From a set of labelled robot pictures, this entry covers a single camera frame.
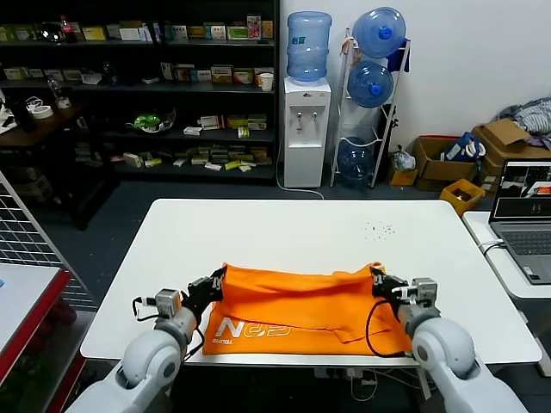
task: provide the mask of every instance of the laptop screen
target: laptop screen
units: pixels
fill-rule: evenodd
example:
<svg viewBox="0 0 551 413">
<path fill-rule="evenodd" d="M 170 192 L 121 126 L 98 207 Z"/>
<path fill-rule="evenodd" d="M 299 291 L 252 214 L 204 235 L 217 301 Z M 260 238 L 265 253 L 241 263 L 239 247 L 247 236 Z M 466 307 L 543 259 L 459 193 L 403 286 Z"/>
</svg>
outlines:
<svg viewBox="0 0 551 413">
<path fill-rule="evenodd" d="M 551 160 L 508 160 L 492 219 L 551 219 Z"/>
</svg>

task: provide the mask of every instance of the white cup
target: white cup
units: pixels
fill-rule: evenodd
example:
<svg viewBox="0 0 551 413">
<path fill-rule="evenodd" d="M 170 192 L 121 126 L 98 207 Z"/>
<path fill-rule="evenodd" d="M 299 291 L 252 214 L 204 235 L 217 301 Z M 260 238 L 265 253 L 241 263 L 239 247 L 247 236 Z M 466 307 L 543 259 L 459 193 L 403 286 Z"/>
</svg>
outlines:
<svg viewBox="0 0 551 413">
<path fill-rule="evenodd" d="M 272 86 L 274 85 L 274 74 L 273 73 L 261 73 L 260 74 L 260 86 L 264 92 L 270 92 Z"/>
</svg>

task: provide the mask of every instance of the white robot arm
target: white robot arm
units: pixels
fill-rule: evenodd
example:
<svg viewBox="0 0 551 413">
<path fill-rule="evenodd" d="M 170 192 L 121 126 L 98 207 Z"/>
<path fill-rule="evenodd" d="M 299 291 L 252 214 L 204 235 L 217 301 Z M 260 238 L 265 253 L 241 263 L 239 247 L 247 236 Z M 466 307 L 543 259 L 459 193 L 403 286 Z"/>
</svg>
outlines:
<svg viewBox="0 0 551 413">
<path fill-rule="evenodd" d="M 473 338 L 467 331 L 440 318 L 433 280 L 416 279 L 409 286 L 380 270 L 372 273 L 374 296 L 384 298 L 392 306 L 412 339 L 413 357 L 430 373 L 447 413 L 528 413 L 513 390 L 493 377 L 476 355 Z"/>
<path fill-rule="evenodd" d="M 87 388 L 67 413 L 141 413 L 176 378 L 188 353 L 201 314 L 213 301 L 222 299 L 221 278 L 225 268 L 188 287 L 189 296 L 161 290 L 149 305 L 158 308 L 151 331 L 136 337 L 109 375 Z"/>
<path fill-rule="evenodd" d="M 372 272 L 373 295 L 392 306 L 412 338 L 415 360 L 442 393 L 447 413 L 528 413 L 511 388 L 493 377 L 476 355 L 471 336 L 459 324 L 440 318 L 433 280 L 416 279 L 409 286 L 377 269 Z M 67 413 L 145 411 L 174 381 L 186 354 L 198 349 L 187 352 L 201 314 L 211 302 L 222 299 L 224 273 L 221 268 L 189 285 L 189 297 L 184 294 L 183 300 L 177 291 L 159 292 L 151 302 L 159 309 L 154 330 L 136 337 L 108 377 L 86 389 Z"/>
</svg>

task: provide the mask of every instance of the dark gray floor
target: dark gray floor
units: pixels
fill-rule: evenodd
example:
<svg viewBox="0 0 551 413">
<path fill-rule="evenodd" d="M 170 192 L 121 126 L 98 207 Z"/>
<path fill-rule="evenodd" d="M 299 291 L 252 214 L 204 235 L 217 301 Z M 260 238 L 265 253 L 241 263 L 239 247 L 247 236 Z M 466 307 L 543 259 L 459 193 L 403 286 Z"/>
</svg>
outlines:
<svg viewBox="0 0 551 413">
<path fill-rule="evenodd" d="M 389 187 L 353 189 L 344 186 L 320 190 L 326 199 L 416 200 L 436 199 L 438 193 L 420 192 L 415 188 Z M 190 199 L 312 199 L 314 195 L 283 192 L 277 187 L 182 183 L 122 182 L 90 221 L 86 231 L 75 229 L 72 222 L 58 212 L 34 211 L 47 234 L 61 250 L 96 298 L 101 301 L 113 280 L 149 206 L 160 198 Z M 476 209 L 489 210 L 492 203 L 481 202 Z M 541 302 L 515 303 L 528 318 L 541 308 Z M 551 350 L 551 336 L 543 337 Z M 532 366 L 507 367 L 498 374 L 517 392 L 530 412 L 551 410 L 551 379 L 542 379 Z M 388 396 L 392 397 L 392 387 Z"/>
</svg>

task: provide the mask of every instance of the green item on shelf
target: green item on shelf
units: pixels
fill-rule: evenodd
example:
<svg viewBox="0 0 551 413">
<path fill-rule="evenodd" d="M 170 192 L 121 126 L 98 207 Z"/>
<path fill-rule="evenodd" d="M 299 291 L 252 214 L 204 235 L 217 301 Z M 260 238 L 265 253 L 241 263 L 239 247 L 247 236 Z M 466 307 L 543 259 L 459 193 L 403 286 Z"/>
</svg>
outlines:
<svg viewBox="0 0 551 413">
<path fill-rule="evenodd" d="M 145 118 L 145 125 L 146 126 L 157 126 L 161 124 L 161 118 L 159 118 L 155 114 L 148 114 Z"/>
<path fill-rule="evenodd" d="M 153 127 L 161 124 L 161 118 L 156 114 L 141 114 L 134 121 L 134 127 Z"/>
</svg>

